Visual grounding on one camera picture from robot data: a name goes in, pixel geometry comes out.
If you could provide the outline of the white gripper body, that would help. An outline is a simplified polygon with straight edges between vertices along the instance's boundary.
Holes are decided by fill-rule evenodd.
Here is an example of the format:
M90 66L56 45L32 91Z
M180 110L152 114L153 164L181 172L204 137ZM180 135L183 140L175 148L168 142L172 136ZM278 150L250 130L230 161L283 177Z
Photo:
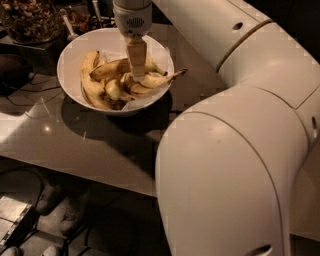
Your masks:
M125 37L143 37L152 24L152 0L113 0L116 26Z

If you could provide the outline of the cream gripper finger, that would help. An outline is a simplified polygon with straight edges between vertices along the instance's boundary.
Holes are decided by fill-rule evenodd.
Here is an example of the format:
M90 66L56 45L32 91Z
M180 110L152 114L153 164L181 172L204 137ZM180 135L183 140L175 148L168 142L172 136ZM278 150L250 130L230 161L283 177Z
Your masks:
M133 79L142 81L146 72L147 44L141 37L127 37L125 43Z

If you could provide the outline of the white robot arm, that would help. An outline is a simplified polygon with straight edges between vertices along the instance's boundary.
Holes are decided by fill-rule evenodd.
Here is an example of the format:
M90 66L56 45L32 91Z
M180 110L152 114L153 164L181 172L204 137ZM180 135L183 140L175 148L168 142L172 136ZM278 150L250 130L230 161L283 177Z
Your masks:
M119 31L160 9L225 90L184 111L158 147L156 192L172 256L290 256L295 177L319 137L320 69L245 0L113 0Z

